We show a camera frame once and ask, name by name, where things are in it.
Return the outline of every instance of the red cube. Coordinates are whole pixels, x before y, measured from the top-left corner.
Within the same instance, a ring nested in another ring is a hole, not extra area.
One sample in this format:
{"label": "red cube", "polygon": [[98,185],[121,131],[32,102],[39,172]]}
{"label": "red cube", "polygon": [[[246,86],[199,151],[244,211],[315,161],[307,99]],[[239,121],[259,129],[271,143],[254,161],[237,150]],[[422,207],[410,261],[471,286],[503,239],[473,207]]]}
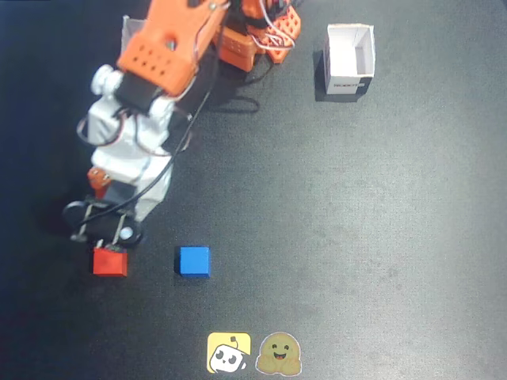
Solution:
{"label": "red cube", "polygon": [[127,277],[128,254],[106,248],[93,250],[93,273],[104,277]]}

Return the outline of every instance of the dark table surface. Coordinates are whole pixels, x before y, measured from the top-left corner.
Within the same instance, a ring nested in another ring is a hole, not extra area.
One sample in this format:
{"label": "dark table surface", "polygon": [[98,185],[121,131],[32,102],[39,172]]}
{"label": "dark table surface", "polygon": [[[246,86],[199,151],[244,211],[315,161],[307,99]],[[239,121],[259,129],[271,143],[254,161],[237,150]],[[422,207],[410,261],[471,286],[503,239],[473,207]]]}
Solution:
{"label": "dark table surface", "polygon": [[[220,331],[252,337],[235,378],[267,378],[255,354],[285,331],[300,378],[504,379],[506,4],[299,2],[296,49],[222,67],[129,277],[97,278],[58,211],[88,191],[90,79],[147,3],[0,2],[0,378],[212,378]],[[375,26],[357,103],[316,101],[334,22]],[[209,245],[212,278],[176,275],[177,245]]]}

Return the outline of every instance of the white box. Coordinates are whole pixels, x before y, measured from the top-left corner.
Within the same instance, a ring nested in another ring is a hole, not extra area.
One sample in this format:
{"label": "white box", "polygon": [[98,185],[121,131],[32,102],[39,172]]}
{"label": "white box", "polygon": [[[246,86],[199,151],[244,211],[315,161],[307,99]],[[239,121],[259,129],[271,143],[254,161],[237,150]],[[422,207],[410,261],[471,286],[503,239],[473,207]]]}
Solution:
{"label": "white box", "polygon": [[375,74],[373,26],[327,25],[324,78],[328,94],[364,94]]}

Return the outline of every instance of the blue cube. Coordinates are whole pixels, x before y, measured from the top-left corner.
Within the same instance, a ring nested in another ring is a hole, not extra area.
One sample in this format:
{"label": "blue cube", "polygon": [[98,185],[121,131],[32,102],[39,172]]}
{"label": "blue cube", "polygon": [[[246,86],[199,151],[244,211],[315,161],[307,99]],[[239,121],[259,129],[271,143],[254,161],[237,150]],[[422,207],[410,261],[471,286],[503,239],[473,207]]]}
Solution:
{"label": "blue cube", "polygon": [[211,258],[208,247],[181,247],[180,274],[183,277],[211,276]]}

